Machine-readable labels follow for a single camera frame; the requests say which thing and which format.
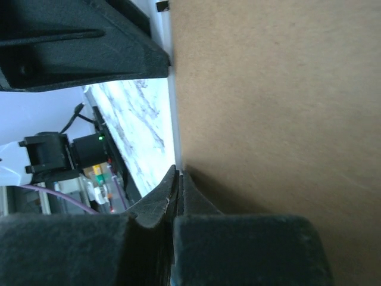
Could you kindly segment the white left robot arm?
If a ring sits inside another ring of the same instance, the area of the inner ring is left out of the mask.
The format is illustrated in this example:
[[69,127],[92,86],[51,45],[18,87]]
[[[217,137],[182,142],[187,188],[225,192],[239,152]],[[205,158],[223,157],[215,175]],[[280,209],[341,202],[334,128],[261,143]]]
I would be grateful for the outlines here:
[[[170,57],[132,1],[2,1],[1,90],[46,92],[115,80],[166,78]],[[1,183],[60,181],[107,159],[95,135],[41,132],[1,155]]]

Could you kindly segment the brown backing board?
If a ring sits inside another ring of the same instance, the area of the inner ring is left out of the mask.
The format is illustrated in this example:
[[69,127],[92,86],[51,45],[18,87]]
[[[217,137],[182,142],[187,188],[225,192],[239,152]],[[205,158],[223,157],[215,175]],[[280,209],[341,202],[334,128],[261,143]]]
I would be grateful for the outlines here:
[[227,213],[318,229],[380,284],[380,2],[171,1],[182,162]]

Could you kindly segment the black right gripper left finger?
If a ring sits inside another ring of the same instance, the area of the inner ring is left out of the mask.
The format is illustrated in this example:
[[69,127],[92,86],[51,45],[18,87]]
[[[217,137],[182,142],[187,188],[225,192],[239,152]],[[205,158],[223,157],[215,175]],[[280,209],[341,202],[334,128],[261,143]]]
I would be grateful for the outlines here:
[[2,285],[168,285],[179,173],[120,214],[1,218]]

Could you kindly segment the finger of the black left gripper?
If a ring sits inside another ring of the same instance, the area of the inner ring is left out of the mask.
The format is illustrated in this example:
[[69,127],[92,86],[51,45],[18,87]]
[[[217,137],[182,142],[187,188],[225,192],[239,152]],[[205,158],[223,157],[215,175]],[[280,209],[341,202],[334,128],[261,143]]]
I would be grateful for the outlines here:
[[170,57],[132,1],[2,1],[1,90],[165,78]]

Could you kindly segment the white picture frame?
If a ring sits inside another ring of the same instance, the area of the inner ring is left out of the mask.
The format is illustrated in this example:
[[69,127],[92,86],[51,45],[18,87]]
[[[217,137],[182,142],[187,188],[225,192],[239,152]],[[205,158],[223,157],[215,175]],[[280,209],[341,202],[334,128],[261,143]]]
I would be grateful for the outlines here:
[[182,171],[182,150],[180,140],[180,126],[179,115],[177,108],[177,94],[176,94],[176,75],[174,64],[174,44],[172,33],[172,20],[170,11],[170,1],[151,1],[153,6],[153,13],[155,16],[155,26],[158,30],[158,38],[160,39],[160,45],[163,50],[170,57],[170,68],[168,76],[168,95],[171,111],[171,122],[173,130],[173,142],[174,142],[174,159],[177,168]]

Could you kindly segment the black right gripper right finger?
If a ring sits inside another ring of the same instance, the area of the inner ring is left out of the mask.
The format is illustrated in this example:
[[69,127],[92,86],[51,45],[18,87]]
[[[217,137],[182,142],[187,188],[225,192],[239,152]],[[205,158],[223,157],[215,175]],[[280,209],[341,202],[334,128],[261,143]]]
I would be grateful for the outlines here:
[[173,222],[176,285],[333,285],[313,224],[292,214],[224,214],[184,172]]

